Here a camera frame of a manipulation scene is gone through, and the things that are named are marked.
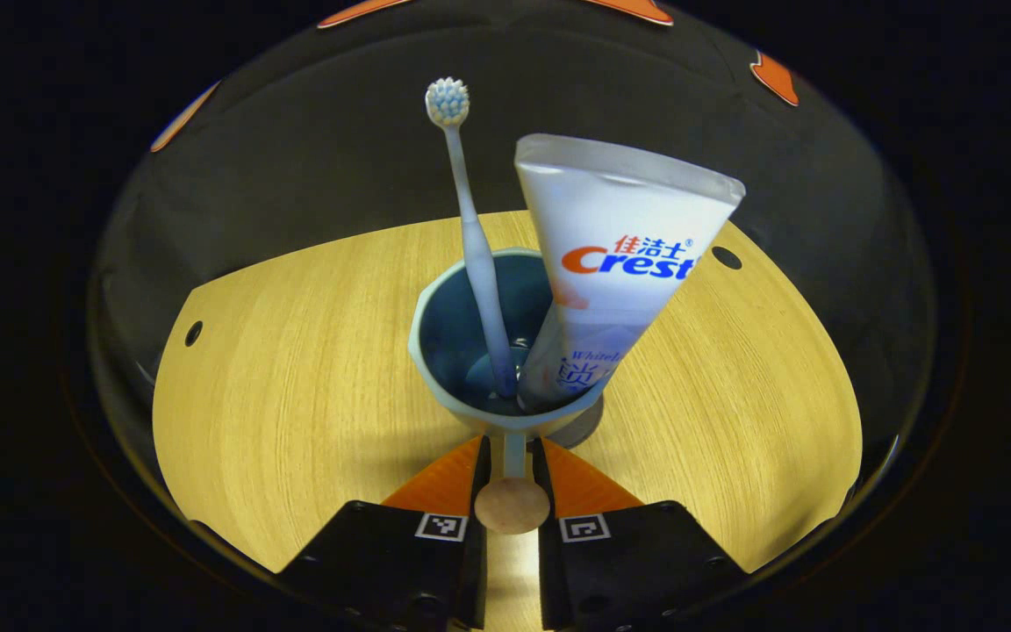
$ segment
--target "orange tab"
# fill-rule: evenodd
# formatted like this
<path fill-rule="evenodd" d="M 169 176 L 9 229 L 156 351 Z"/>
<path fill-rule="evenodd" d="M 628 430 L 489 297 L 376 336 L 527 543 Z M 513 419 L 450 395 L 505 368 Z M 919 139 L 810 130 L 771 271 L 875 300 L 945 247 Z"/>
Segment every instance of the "orange tab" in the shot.
<path fill-rule="evenodd" d="M 439 457 L 381 505 L 443 516 L 469 516 L 474 468 L 482 439 L 474 437 Z"/>
<path fill-rule="evenodd" d="M 333 16 L 326 17 L 317 23 L 317 28 L 329 28 L 332 25 L 338 25 L 340 23 L 345 23 L 354 19 L 354 17 L 364 16 L 365 13 L 372 13 L 373 11 L 380 11 L 381 9 L 386 9 L 392 7 L 393 4 L 404 4 L 410 3 L 412 0 L 365 0 L 365 3 L 354 4 L 353 7 L 348 9 L 343 9 L 334 13 Z"/>
<path fill-rule="evenodd" d="M 798 93 L 795 92 L 795 80 L 791 79 L 790 71 L 787 67 L 771 60 L 770 57 L 763 56 L 762 53 L 755 52 L 755 63 L 751 64 L 751 75 L 759 80 L 759 83 L 766 85 L 771 92 L 798 107 Z"/>
<path fill-rule="evenodd" d="M 643 20 L 661 25 L 673 25 L 673 17 L 669 13 L 658 9 L 651 0 L 586 0 L 587 3 L 602 4 L 605 7 L 618 9 L 623 13 L 630 13 L 631 16 L 641 17 Z"/>
<path fill-rule="evenodd" d="M 545 462 L 553 483 L 557 519 L 641 508 L 642 501 L 594 465 L 547 439 L 542 439 L 541 445 L 545 448 Z"/>
<path fill-rule="evenodd" d="M 156 141 L 151 144 L 151 153 L 160 152 L 166 147 L 166 145 L 169 145 L 170 142 L 174 140 L 174 137 L 177 137 L 177 132 L 181 131 L 182 128 L 185 127 L 185 123 L 189 123 L 190 119 L 193 118 L 193 115 L 201 109 L 201 105 L 204 105 L 205 101 L 209 100 L 209 96 L 212 95 L 213 90 L 216 90 L 217 85 L 220 84 L 220 81 L 213 83 L 207 90 L 202 92 L 200 96 L 194 99 L 193 103 L 185 105 L 185 109 L 182 110 L 182 113 L 174 116 L 174 120 L 170 121 L 170 124 L 166 125 L 166 129 L 163 129 L 162 133 L 160 133 Z"/>

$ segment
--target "toothbrush cup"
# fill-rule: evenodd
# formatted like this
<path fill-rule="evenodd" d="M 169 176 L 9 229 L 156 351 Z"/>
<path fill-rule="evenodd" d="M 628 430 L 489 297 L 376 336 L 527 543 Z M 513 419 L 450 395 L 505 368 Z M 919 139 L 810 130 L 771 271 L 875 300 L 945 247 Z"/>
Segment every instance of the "toothbrush cup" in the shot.
<path fill-rule="evenodd" d="M 497 295 L 514 364 L 529 355 L 553 301 L 541 253 L 522 248 L 493 253 Z M 408 352 L 435 398 L 474 432 L 492 436 L 549 436 L 601 398 L 610 376 L 554 411 L 529 416 L 494 392 L 489 353 L 464 263 L 455 263 L 421 292 Z"/>

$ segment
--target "white toothbrush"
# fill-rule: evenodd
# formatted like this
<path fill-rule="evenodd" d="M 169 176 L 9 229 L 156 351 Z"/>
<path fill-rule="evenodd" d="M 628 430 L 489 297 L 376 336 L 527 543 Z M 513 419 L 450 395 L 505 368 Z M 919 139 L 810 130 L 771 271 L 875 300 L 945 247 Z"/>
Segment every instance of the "white toothbrush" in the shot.
<path fill-rule="evenodd" d="M 501 304 L 497 301 L 497 274 L 494 272 L 493 256 L 489 253 L 489 242 L 474 211 L 466 162 L 462 159 L 462 141 L 458 137 L 458 125 L 466 120 L 470 111 L 470 96 L 461 80 L 447 77 L 429 85 L 424 103 L 429 109 L 429 118 L 439 125 L 447 139 L 450 172 L 455 177 L 458 210 L 462 216 L 462 260 L 466 263 L 466 275 L 470 279 L 470 288 L 474 289 L 478 315 L 482 319 L 482 336 L 486 339 L 497 395 L 513 399 L 517 392 L 517 367 L 510 352 L 509 337 L 505 336 Z"/>

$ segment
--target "wood grain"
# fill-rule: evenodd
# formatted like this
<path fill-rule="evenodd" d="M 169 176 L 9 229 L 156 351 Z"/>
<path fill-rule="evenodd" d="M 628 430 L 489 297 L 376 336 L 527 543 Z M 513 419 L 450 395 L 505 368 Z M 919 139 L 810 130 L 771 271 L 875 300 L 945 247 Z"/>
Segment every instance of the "wood grain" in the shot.
<path fill-rule="evenodd" d="M 482 216 L 537 248 L 529 212 Z M 733 224 L 605 392 L 574 449 L 646 503 L 684 504 L 747 571 L 837 513 L 860 467 L 853 388 L 814 311 Z M 316 245 L 194 289 L 154 398 L 174 501 L 281 570 L 349 500 L 380 502 L 471 437 L 406 342 L 425 285 L 462 257 L 460 220 Z M 186 347 L 186 333 L 202 322 Z M 488 629 L 539 629 L 536 537 L 489 535 Z"/>

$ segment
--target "toothbrush head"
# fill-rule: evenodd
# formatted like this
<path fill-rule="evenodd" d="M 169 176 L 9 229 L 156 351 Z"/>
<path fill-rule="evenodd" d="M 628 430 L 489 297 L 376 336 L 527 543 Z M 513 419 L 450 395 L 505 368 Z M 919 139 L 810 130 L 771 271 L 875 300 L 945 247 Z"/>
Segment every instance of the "toothbrush head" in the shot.
<path fill-rule="evenodd" d="M 439 127 L 458 127 L 466 120 L 470 111 L 470 95 L 462 80 L 453 77 L 438 79 L 429 85 L 424 95 L 424 104 L 429 108 L 429 118 Z"/>

